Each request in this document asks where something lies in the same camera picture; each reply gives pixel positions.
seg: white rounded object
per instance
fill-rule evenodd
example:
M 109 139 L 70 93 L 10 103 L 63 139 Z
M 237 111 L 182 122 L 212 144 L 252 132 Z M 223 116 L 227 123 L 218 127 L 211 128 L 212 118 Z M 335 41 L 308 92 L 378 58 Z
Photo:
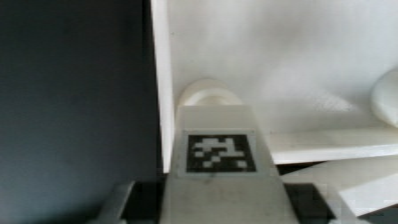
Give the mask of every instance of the white rounded object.
M 379 120 L 398 128 L 398 69 L 383 75 L 376 82 L 371 109 Z
M 202 79 L 184 88 L 179 106 L 241 105 L 241 100 L 218 80 Z

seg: white wall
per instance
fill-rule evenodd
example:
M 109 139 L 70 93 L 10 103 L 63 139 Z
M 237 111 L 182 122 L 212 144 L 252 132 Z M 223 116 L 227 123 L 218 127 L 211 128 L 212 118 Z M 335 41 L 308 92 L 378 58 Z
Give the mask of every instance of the white wall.
M 398 65 L 394 0 L 168 0 L 157 5 L 154 22 L 157 17 L 168 36 L 154 34 L 170 51 L 156 58 L 170 63 L 157 78 L 172 74 L 172 93 L 159 89 L 159 100 L 172 94 L 175 102 L 186 84 L 214 78 L 253 106 L 264 134 L 383 125 L 369 91 Z

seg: white plastic part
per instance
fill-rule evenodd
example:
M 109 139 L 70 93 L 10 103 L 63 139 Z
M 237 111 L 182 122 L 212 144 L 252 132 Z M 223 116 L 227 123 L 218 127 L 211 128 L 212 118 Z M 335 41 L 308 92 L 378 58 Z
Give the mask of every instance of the white plastic part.
M 266 145 L 275 164 L 398 155 L 398 129 L 360 128 L 273 134 Z
M 371 108 L 379 120 L 398 128 L 398 69 L 383 75 L 376 82 Z
M 282 176 L 285 183 L 312 183 L 339 219 L 398 204 L 398 156 L 324 162 Z
M 173 98 L 166 4 L 168 3 L 164 0 L 150 0 L 163 172 L 168 172 L 170 167 L 170 149 L 173 139 Z
M 180 95 L 170 172 L 159 224 L 296 224 L 250 107 L 214 80 L 193 83 Z M 255 172 L 186 170 L 188 136 L 246 133 Z
M 241 105 L 241 100 L 227 86 L 212 79 L 195 81 L 182 91 L 179 106 Z
M 117 185 L 109 196 L 106 198 L 97 219 L 88 221 L 86 224 L 125 224 L 125 220 L 120 219 L 127 197 L 131 193 L 134 182 Z

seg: black surface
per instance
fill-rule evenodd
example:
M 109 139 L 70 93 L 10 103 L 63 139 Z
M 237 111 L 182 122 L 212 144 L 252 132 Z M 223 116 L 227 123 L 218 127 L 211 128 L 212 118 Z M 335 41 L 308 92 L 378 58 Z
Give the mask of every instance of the black surface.
M 284 184 L 300 224 L 328 224 L 335 218 L 312 184 Z
M 398 223 L 398 205 L 388 206 L 378 211 L 360 216 L 372 224 L 395 224 Z
M 227 151 L 225 147 L 212 147 L 209 152 L 195 147 L 195 143 L 202 143 L 204 139 L 216 139 L 220 143 L 225 139 L 232 139 L 234 150 L 243 153 L 243 156 L 221 156 L 220 153 Z M 218 162 L 211 162 L 212 166 L 204 167 L 204 162 L 218 158 Z M 236 163 L 244 162 L 246 167 L 237 167 Z M 255 172 L 255 164 L 252 160 L 250 146 L 246 135 L 189 135 L 188 136 L 188 154 L 186 154 L 186 172 L 188 173 L 211 173 L 211 172 Z
M 0 223 L 76 221 L 157 179 L 147 3 L 0 1 Z
M 284 174 L 298 171 L 300 169 L 317 165 L 319 163 L 323 163 L 323 162 L 294 163 L 294 164 L 276 165 L 278 174 L 284 175 Z

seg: dark background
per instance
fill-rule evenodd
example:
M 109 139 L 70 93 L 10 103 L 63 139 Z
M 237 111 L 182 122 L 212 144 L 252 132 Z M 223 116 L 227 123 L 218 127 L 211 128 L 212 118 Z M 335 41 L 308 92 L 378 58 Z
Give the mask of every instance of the dark background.
M 0 223 L 77 223 L 157 178 L 148 1 L 0 1 Z

